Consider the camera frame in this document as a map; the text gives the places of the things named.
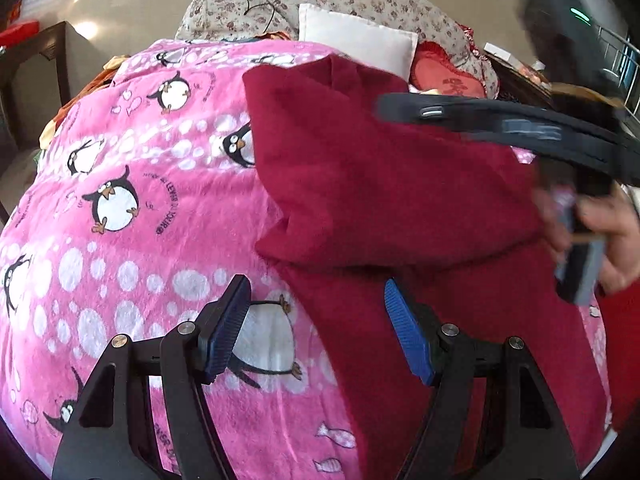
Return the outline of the person's right hand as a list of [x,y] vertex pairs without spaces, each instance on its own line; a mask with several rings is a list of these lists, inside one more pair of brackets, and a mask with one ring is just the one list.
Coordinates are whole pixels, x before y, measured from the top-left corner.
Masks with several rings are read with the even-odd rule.
[[[544,244],[555,263],[570,249],[570,233],[559,219],[552,195],[535,188],[533,202],[544,225]],[[598,283],[605,295],[622,292],[639,278],[639,219],[630,198],[620,189],[604,197],[577,197],[579,220],[592,232],[603,235],[606,251]]]

